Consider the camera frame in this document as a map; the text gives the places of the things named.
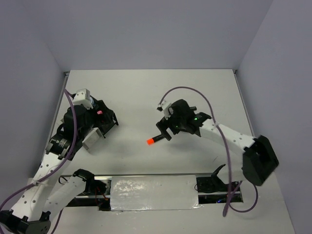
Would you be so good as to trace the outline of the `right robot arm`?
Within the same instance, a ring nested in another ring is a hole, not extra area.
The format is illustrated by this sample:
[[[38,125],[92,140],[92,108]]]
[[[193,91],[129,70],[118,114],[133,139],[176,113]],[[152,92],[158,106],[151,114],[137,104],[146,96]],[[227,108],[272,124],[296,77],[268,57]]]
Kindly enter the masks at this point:
[[[212,186],[218,191],[234,181],[246,180],[262,186],[279,165],[269,139],[263,135],[253,137],[219,124],[209,114],[197,113],[196,107],[183,99],[174,103],[164,101],[157,110],[164,116],[156,126],[167,140],[185,132],[225,147],[225,159],[211,173]]]

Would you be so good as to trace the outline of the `orange highlighter marker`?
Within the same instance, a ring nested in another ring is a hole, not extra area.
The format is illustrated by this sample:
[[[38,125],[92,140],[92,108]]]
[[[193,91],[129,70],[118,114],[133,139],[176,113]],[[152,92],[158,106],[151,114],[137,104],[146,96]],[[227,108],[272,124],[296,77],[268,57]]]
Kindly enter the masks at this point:
[[[164,139],[164,136],[163,135],[157,135],[155,137],[152,137],[150,139],[148,139],[146,142],[148,145],[152,145],[160,140]]]

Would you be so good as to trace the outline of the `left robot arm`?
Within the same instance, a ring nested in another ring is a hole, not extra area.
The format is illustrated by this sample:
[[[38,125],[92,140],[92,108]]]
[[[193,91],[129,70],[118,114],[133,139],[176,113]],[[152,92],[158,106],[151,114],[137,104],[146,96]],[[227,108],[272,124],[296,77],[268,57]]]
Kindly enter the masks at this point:
[[[78,169],[57,191],[54,186],[83,147],[83,141],[98,123],[94,108],[74,105],[50,138],[40,167],[31,183],[12,194],[22,194],[9,210],[0,211],[1,225],[13,234],[46,234],[52,219],[78,194],[91,194],[96,187],[93,173]]]

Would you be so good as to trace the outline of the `blue slime jar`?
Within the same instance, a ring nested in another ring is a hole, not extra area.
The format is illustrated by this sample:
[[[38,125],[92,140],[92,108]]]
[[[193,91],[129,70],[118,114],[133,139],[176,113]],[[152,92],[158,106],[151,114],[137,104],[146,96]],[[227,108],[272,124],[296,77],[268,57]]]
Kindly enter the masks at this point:
[[[89,97],[89,101],[90,101],[91,108],[94,108],[96,106],[94,99],[92,97]]]

